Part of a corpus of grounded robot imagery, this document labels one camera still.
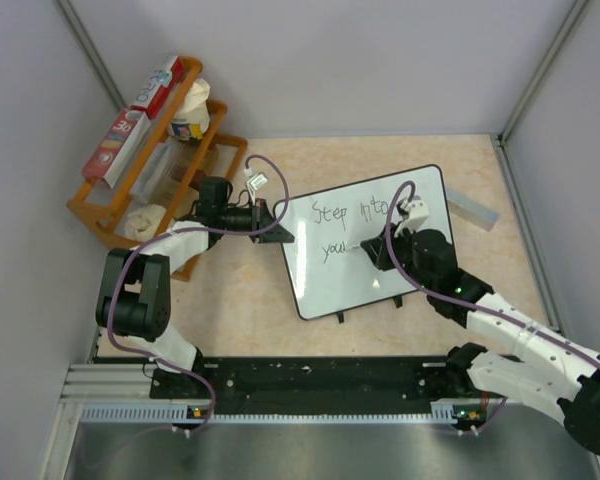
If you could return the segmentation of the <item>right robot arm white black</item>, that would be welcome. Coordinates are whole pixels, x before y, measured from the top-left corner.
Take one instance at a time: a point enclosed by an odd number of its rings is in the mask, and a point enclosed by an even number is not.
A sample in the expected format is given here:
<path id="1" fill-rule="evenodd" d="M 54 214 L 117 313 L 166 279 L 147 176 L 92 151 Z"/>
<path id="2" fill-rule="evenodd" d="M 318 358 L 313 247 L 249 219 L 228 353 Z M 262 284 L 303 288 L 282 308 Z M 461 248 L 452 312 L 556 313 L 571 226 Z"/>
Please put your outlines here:
<path id="1" fill-rule="evenodd" d="M 510 349 L 510 358 L 476 344 L 452 349 L 446 380 L 454 393 L 477 389 L 513 399 L 555 420 L 600 456 L 599 352 L 534 321 L 462 269 L 438 230 L 391 226 L 361 248 L 377 269 L 406 274 L 439 315 Z"/>

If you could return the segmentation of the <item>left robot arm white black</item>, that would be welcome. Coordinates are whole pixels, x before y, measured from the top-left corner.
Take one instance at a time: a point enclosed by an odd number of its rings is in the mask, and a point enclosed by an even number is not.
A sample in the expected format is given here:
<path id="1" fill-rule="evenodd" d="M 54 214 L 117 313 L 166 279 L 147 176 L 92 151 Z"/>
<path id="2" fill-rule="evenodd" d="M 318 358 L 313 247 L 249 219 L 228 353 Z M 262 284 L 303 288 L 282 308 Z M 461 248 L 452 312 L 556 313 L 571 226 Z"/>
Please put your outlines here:
<path id="1" fill-rule="evenodd" d="M 171 275 L 225 235 L 246 235 L 254 243 L 292 243 L 294 235 L 277 222 L 267 202 L 256 197 L 266 183 L 265 174 L 250 173 L 248 201 L 238 206 L 229 201 L 229 180 L 207 177 L 190 214 L 134 249 L 115 248 L 107 255 L 96 303 L 97 324 L 130 338 L 150 358 L 162 360 L 161 368 L 173 372 L 172 384 L 185 396 L 200 394 L 207 374 L 199 350 L 169 324 Z"/>

